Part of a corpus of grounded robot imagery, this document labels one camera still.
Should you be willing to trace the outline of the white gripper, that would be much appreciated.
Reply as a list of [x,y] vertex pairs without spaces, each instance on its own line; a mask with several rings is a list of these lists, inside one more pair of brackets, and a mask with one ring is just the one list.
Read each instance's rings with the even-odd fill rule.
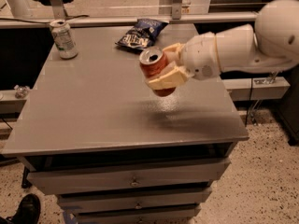
[[[217,57],[216,35],[205,33],[196,35],[184,46],[175,43],[163,48],[169,63],[180,63],[187,68],[192,77],[198,80],[217,77],[221,73]],[[189,72],[183,66],[175,66],[169,73],[149,79],[146,84],[152,90],[176,88],[189,78]]]

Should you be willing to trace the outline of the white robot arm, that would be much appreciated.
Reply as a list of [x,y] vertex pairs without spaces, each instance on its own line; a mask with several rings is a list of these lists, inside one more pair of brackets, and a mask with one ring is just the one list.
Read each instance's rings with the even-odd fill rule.
[[196,35],[163,53],[166,67],[146,80],[154,91],[176,88],[191,77],[290,70],[299,64],[299,1],[272,1],[259,11],[253,25]]

